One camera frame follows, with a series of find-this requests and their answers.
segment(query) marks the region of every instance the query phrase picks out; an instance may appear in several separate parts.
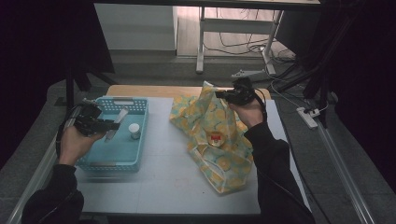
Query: black sleeve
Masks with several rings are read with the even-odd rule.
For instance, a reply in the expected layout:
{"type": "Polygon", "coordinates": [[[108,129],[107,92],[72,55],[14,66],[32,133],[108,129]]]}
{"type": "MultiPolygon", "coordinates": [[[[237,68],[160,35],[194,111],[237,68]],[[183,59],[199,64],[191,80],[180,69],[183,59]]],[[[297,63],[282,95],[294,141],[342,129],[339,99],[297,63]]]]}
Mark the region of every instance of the black sleeve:
{"type": "Polygon", "coordinates": [[[315,223],[290,170],[290,148],[263,122],[246,133],[257,167],[258,201],[265,223],[315,223]]]}
{"type": "Polygon", "coordinates": [[[77,190],[75,171],[73,166],[55,165],[48,185],[24,206],[21,223],[78,223],[84,198],[77,190]]]}

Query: yellow cloth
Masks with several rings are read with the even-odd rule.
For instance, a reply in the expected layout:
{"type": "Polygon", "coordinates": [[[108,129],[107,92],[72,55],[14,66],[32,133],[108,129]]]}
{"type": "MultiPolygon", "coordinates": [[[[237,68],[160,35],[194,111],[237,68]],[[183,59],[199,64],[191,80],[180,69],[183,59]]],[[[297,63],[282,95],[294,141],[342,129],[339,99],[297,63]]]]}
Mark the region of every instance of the yellow cloth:
{"type": "Polygon", "coordinates": [[[198,98],[175,98],[170,120],[190,138],[187,149],[209,183],[225,193],[245,186],[253,157],[251,144],[243,136],[247,127],[215,91],[204,83],[198,98]],[[221,133],[220,143],[211,142],[214,133],[221,133]]]}

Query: person's right hand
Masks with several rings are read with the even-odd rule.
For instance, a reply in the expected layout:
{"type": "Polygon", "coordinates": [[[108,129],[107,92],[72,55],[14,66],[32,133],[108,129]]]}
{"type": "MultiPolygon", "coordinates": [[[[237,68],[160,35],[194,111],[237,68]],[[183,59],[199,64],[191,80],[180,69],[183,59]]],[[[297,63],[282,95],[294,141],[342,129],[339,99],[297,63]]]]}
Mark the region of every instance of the person's right hand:
{"type": "Polygon", "coordinates": [[[74,166],[77,160],[91,149],[93,143],[103,136],[105,133],[96,133],[87,137],[80,133],[75,126],[67,127],[62,135],[59,164],[74,166]]]}
{"type": "Polygon", "coordinates": [[[229,104],[231,110],[235,111],[241,121],[250,129],[251,127],[262,123],[262,106],[254,99],[247,105],[229,104]]]}

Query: person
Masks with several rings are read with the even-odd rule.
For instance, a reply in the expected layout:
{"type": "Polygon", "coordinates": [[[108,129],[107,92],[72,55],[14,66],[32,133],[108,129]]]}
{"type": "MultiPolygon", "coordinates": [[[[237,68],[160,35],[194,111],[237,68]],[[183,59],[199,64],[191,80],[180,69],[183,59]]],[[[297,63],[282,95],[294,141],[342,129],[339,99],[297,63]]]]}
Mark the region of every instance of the person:
{"type": "Polygon", "coordinates": [[[315,223],[291,173],[289,145],[275,140],[257,99],[247,105],[229,106],[248,128],[245,137],[253,146],[262,223],[315,223]]]}
{"type": "MultiPolygon", "coordinates": [[[[315,223],[291,173],[289,145],[283,140],[275,140],[267,121],[263,120],[259,102],[255,99],[243,106],[230,104],[230,108],[248,127],[245,137],[253,146],[262,223],[315,223]]],[[[47,187],[37,191],[25,205],[22,224],[40,223],[40,220],[41,223],[78,223],[84,201],[77,190],[74,165],[93,142],[103,136],[86,137],[74,126],[65,129],[59,164],[53,167],[47,187]]]]}
{"type": "Polygon", "coordinates": [[[74,172],[77,160],[103,136],[105,136],[104,133],[96,133],[90,137],[84,136],[75,126],[64,130],[59,162],[53,166],[48,185],[36,191],[23,207],[22,224],[95,223],[91,220],[79,221],[84,197],[77,190],[74,172]]]}

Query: teal tray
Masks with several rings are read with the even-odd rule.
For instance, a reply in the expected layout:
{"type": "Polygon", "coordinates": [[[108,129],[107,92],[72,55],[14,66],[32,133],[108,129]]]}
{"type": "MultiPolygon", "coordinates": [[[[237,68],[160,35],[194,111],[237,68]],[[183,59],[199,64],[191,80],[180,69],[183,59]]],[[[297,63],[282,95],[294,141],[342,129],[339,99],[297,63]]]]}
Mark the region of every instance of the teal tray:
{"type": "Polygon", "coordinates": [[[127,107],[124,118],[114,137],[96,141],[91,150],[78,160],[77,166],[88,173],[112,174],[115,172],[135,173],[139,171],[143,143],[147,129],[149,104],[146,98],[100,97],[96,99],[102,114],[99,119],[116,119],[120,111],[127,107]],[[128,127],[132,123],[140,126],[140,138],[134,140],[128,127]]]}

